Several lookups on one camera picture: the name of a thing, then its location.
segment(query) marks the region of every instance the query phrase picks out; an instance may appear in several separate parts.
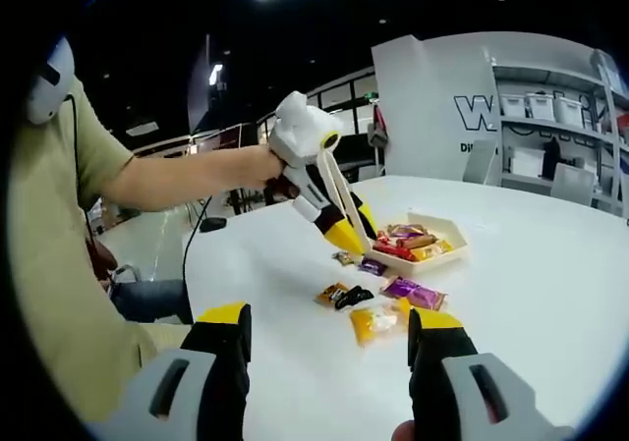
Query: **beige t-shirt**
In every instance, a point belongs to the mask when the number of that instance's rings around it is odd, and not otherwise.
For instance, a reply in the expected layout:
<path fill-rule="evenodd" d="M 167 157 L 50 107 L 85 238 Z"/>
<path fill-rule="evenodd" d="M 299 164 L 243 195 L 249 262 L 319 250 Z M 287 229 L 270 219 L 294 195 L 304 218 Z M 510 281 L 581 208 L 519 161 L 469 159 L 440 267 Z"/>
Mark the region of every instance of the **beige t-shirt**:
<path fill-rule="evenodd" d="M 133 155 L 105 131 L 76 79 L 71 93 L 77 102 L 81 204 L 89 205 Z M 116 407 L 143 363 L 154 358 L 152 335 L 162 327 L 168 334 L 170 325 L 124 320 L 94 277 L 84 225 L 77 208 L 72 103 L 66 101 L 45 125 L 23 125 L 18 131 L 9 193 L 11 265 L 23 316 L 45 366 L 75 412 L 99 420 Z M 170 330 L 181 341 L 188 327 Z"/>

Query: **jeans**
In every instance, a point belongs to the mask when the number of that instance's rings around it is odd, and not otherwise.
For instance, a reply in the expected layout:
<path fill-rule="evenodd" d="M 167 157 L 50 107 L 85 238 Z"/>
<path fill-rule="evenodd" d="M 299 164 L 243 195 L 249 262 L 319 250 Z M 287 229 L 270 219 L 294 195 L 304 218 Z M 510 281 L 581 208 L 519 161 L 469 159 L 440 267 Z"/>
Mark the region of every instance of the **jeans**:
<path fill-rule="evenodd" d="M 194 323 L 183 280 L 122 282 L 115 284 L 111 301 L 127 320 L 151 323 L 177 315 L 182 323 Z"/>

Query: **sleeve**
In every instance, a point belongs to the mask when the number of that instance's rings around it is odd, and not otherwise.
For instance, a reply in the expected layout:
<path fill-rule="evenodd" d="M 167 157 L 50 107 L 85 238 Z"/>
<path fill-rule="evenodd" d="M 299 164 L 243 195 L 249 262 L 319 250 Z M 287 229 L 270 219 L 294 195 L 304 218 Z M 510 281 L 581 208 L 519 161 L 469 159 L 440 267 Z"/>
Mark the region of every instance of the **sleeve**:
<path fill-rule="evenodd" d="M 105 130 L 87 99 L 83 84 L 77 79 L 73 94 L 77 101 L 80 202 L 83 208 L 90 208 L 103 185 L 114 179 L 134 155 Z"/>

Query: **black ceiling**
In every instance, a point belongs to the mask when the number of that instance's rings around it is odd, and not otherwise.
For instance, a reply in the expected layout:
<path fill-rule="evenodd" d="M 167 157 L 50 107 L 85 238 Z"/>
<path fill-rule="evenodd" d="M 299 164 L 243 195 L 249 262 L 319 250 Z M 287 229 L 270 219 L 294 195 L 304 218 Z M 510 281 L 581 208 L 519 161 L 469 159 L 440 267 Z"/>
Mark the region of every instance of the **black ceiling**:
<path fill-rule="evenodd" d="M 212 122 L 227 126 L 258 119 L 290 90 L 312 90 L 369 66 L 372 46 L 408 33 L 533 31 L 607 49 L 624 62 L 614 44 L 620 1 L 98 0 L 69 38 L 101 121 L 138 147 L 189 131 L 188 77 L 207 33 L 227 83 Z M 125 133 L 151 120 L 159 132 Z"/>

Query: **white headphone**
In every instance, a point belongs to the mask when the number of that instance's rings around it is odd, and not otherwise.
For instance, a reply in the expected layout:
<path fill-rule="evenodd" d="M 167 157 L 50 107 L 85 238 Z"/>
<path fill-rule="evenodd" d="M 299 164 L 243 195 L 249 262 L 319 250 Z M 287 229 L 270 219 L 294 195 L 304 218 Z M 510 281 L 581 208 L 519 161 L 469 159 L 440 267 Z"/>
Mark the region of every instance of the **white headphone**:
<path fill-rule="evenodd" d="M 70 43 L 59 40 L 48 61 L 43 65 L 27 99 L 27 119 L 35 125 L 49 121 L 59 111 L 70 93 L 75 75 L 75 59 Z"/>

